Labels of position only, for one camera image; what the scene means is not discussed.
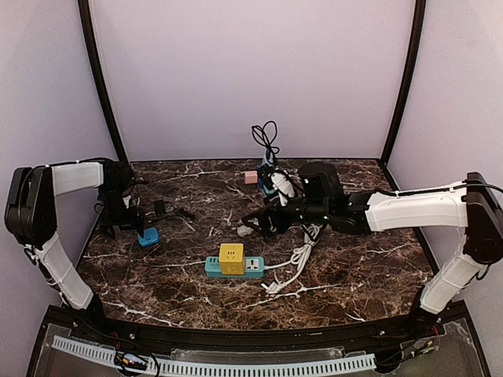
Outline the pink charger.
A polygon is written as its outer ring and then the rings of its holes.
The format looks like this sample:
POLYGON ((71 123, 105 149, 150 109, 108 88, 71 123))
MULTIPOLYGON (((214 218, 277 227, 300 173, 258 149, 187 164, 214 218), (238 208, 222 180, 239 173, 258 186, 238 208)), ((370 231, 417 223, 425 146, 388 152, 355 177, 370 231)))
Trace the pink charger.
POLYGON ((244 172, 244 183, 246 185, 255 185, 258 183, 258 172, 256 170, 248 170, 244 172))

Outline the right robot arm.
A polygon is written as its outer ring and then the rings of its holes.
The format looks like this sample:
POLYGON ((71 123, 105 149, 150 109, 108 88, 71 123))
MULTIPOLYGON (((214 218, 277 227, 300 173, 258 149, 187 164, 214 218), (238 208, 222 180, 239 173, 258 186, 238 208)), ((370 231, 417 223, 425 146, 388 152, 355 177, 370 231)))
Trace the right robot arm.
POLYGON ((259 177, 275 192, 266 205, 241 219, 268 238, 292 225, 330 226, 350 235, 391 229, 450 227, 464 230, 464 244, 425 284, 418 295, 422 313, 441 313, 448 302, 484 268, 502 259, 502 208, 477 172, 463 181, 409 191, 346 193, 331 163, 299 168, 301 185, 283 170, 265 165, 259 177))

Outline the yellow cube socket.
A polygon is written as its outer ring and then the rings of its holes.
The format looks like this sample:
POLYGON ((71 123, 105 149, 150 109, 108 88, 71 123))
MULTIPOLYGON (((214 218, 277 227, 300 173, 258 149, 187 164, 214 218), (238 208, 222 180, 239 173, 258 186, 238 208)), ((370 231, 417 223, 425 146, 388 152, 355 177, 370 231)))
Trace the yellow cube socket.
POLYGON ((242 243, 222 243, 219 248, 218 262, 222 275, 244 275, 244 245, 242 243))

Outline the blue square adapter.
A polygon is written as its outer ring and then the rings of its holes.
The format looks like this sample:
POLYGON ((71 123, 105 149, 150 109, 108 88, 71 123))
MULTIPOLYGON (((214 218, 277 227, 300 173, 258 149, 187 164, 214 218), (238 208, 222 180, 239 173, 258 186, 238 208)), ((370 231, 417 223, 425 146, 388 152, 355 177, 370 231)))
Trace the blue square adapter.
POLYGON ((156 228, 145 229, 143 235, 138 234, 138 243, 141 247, 148 247, 159 243, 160 236, 156 228))

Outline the light blue charger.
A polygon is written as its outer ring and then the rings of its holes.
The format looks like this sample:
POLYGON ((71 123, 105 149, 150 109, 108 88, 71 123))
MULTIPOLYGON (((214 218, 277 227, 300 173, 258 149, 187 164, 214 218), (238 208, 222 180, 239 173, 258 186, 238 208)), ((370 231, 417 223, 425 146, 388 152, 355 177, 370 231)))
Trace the light blue charger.
POLYGON ((273 166, 273 163, 270 162, 266 156, 263 157, 263 160, 262 160, 262 165, 263 166, 273 166))

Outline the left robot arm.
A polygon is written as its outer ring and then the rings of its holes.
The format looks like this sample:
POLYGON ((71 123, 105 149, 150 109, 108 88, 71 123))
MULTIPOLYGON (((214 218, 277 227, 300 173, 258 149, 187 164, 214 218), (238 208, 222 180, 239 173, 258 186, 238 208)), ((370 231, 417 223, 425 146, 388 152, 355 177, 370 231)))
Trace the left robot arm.
POLYGON ((5 225, 23 246, 63 301, 76 310, 87 310, 98 300, 65 252, 57 231, 55 199, 84 189, 97 190, 101 225, 145 233, 145 216, 127 202, 127 192, 138 185, 130 165, 105 158, 70 163, 19 167, 14 170, 6 202, 5 225))

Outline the purple power strip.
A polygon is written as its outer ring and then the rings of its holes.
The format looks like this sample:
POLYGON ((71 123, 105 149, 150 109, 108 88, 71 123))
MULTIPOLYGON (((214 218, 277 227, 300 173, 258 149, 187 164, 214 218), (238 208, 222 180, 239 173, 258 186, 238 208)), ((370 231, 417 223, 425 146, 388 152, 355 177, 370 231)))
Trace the purple power strip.
MULTIPOLYGON (((281 206, 281 194, 278 191, 276 191, 274 194, 266 196, 263 199, 263 205, 256 210, 264 210, 265 214, 277 214, 278 217, 280 217, 278 213, 278 208, 280 206, 281 206)), ((251 232, 257 232, 261 236, 260 228, 250 228, 244 225, 241 221, 240 223, 241 223, 240 226, 241 229, 249 229, 251 232)))

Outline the teal power strip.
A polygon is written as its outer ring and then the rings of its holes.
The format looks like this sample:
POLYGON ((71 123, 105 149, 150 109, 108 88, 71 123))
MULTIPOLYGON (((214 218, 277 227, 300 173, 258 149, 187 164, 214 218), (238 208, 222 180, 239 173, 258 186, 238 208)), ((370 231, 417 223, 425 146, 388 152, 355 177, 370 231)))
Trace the teal power strip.
POLYGON ((317 245, 325 225, 311 224, 303 226, 303 245, 292 250, 289 260, 276 265, 266 265, 263 257, 247 257, 242 243, 222 243, 218 256, 207 257, 204 263, 204 271, 207 277, 228 279, 260 279, 267 271, 295 266, 296 273, 286 281, 275 281, 269 285, 262 284, 268 295, 278 295, 284 288, 295 282, 311 256, 312 250, 317 245))

